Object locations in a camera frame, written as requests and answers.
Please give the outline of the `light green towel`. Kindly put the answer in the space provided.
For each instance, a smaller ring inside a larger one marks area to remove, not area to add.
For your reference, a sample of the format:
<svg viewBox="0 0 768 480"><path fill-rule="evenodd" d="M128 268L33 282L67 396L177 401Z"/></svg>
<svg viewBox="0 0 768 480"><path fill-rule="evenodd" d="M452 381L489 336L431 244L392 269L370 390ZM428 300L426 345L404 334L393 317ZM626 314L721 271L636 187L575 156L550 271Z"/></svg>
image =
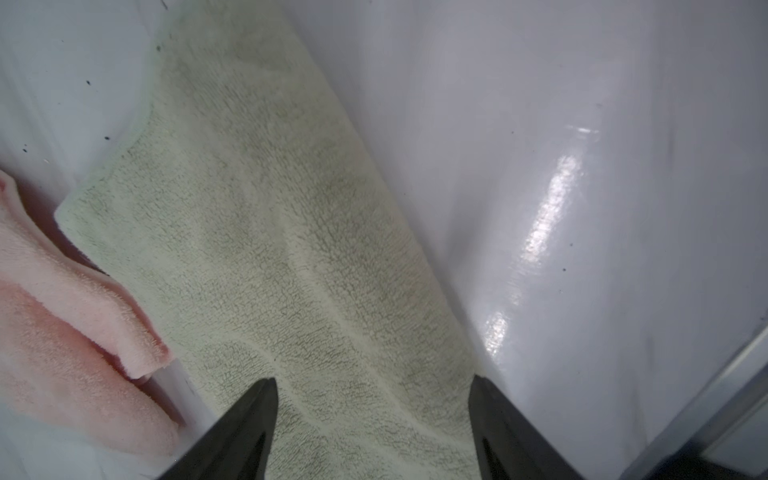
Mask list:
<svg viewBox="0 0 768 480"><path fill-rule="evenodd" d="M184 1L129 138L55 213L208 407L277 382L270 479L475 479L465 333L270 1Z"/></svg>

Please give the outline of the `pink towel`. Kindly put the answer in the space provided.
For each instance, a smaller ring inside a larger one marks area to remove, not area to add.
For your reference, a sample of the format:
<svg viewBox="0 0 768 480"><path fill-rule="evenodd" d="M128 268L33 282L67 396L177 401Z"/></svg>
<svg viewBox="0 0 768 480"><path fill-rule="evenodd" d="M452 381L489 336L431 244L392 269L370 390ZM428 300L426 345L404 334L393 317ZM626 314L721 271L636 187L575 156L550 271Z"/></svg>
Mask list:
<svg viewBox="0 0 768 480"><path fill-rule="evenodd" d="M177 423L140 383L173 355L108 276L64 255L1 176L1 398L124 453L171 454Z"/></svg>

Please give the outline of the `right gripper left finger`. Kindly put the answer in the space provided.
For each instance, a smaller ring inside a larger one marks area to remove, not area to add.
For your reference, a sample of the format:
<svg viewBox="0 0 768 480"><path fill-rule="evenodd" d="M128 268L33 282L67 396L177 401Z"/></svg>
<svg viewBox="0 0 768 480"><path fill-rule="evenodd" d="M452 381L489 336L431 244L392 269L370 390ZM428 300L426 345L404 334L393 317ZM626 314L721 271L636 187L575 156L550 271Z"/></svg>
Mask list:
<svg viewBox="0 0 768 480"><path fill-rule="evenodd" d="M276 380L258 380L160 480L264 480L278 406Z"/></svg>

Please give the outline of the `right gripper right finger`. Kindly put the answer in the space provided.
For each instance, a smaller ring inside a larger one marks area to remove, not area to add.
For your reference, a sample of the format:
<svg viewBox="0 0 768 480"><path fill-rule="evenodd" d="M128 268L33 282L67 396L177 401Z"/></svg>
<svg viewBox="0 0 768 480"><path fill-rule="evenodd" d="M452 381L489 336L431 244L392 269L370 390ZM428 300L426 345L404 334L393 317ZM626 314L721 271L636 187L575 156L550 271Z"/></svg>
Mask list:
<svg viewBox="0 0 768 480"><path fill-rule="evenodd" d="M468 410L483 479L581 477L490 379L473 378Z"/></svg>

